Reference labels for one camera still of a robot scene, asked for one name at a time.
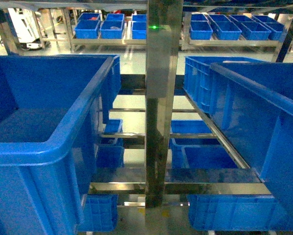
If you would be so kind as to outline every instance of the blue crate on shelf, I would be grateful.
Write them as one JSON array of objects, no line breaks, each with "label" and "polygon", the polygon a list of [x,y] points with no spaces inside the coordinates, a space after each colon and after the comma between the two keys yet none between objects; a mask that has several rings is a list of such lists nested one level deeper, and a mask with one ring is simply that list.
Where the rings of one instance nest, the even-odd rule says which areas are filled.
[{"label": "blue crate on shelf", "polygon": [[183,146],[181,153],[190,169],[237,168],[234,161],[219,144]]},{"label": "blue crate on shelf", "polygon": [[265,23],[264,24],[268,29],[271,30],[271,34],[269,35],[270,40],[280,40],[283,32],[285,31],[284,25],[281,23]]},{"label": "blue crate on shelf", "polygon": [[210,21],[213,22],[230,22],[227,16],[225,15],[208,15]]},{"label": "blue crate on shelf", "polygon": [[[110,119],[106,124],[104,133],[122,133],[122,119]],[[123,146],[122,138],[102,138],[101,144]]]},{"label": "blue crate on shelf", "polygon": [[85,221],[79,226],[81,232],[111,232],[118,222],[118,195],[88,195],[84,207]]},{"label": "blue crate on shelf", "polygon": [[214,32],[219,40],[238,40],[242,31],[232,22],[215,22]]},{"label": "blue crate on shelf", "polygon": [[190,36],[192,40],[210,40],[213,30],[206,21],[191,21]]},{"label": "blue crate on shelf", "polygon": [[204,14],[192,14],[191,21],[208,21],[208,18]]},{"label": "blue crate on shelf", "polygon": [[[101,145],[97,153],[97,167],[124,167],[124,148]],[[110,232],[116,228],[118,195],[88,195],[84,207],[85,221],[79,231]]]},{"label": "blue crate on shelf", "polygon": [[[211,133],[202,120],[172,120],[171,133]],[[172,151],[172,168],[186,168],[187,163],[182,154],[185,145],[219,144],[216,139],[175,139],[171,138],[169,147]]]},{"label": "blue crate on shelf", "polygon": [[132,39],[146,39],[146,22],[133,22]]},{"label": "blue crate on shelf", "polygon": [[125,14],[107,14],[105,21],[125,21]]},{"label": "blue crate on shelf", "polygon": [[205,113],[209,113],[212,94],[210,64],[216,62],[263,62],[247,57],[186,56],[184,90]]},{"label": "blue crate on shelf", "polygon": [[82,21],[82,20],[91,20],[93,17],[96,18],[97,21],[101,20],[101,14],[100,13],[84,12],[78,18],[78,22]]},{"label": "blue crate on shelf", "polygon": [[79,39],[97,39],[100,21],[81,20],[74,29],[76,38]]},{"label": "blue crate on shelf", "polygon": [[293,64],[211,69],[211,118],[293,216]]},{"label": "blue crate on shelf", "polygon": [[247,40],[268,40],[268,37],[271,34],[271,30],[258,22],[241,23],[240,29],[242,30],[242,35]]},{"label": "blue crate on shelf", "polygon": [[[190,168],[237,168],[220,145],[182,148]],[[293,218],[271,195],[188,195],[189,222],[199,231],[293,231]]]},{"label": "blue crate on shelf", "polygon": [[82,222],[112,65],[111,58],[0,56],[0,234],[74,234]]},{"label": "blue crate on shelf", "polygon": [[244,15],[231,15],[229,16],[229,19],[234,22],[238,27],[241,27],[241,23],[243,22],[255,22],[255,20],[252,20],[250,17]]},{"label": "blue crate on shelf", "polygon": [[101,36],[103,39],[122,39],[122,21],[104,21],[101,26]]},{"label": "blue crate on shelf", "polygon": [[139,14],[139,15],[132,15],[133,22],[146,22],[146,15]]},{"label": "blue crate on shelf", "polygon": [[123,154],[125,149],[122,146],[99,146],[96,166],[99,168],[124,167]]},{"label": "blue crate on shelf", "polygon": [[252,19],[259,23],[278,23],[278,21],[269,16],[252,16]]}]

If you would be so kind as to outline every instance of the steel beam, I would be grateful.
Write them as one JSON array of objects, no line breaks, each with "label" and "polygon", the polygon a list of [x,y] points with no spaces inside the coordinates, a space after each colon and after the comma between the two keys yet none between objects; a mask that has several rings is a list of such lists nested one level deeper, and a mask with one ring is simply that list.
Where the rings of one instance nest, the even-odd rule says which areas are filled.
[{"label": "steel beam", "polygon": [[[102,138],[124,138],[135,139],[145,138],[144,133],[104,133]],[[216,139],[217,136],[212,133],[170,133],[170,138],[175,139]]]},{"label": "steel beam", "polygon": [[[98,168],[89,194],[144,194],[145,190],[145,169]],[[252,169],[167,169],[164,193],[270,194]]]}]

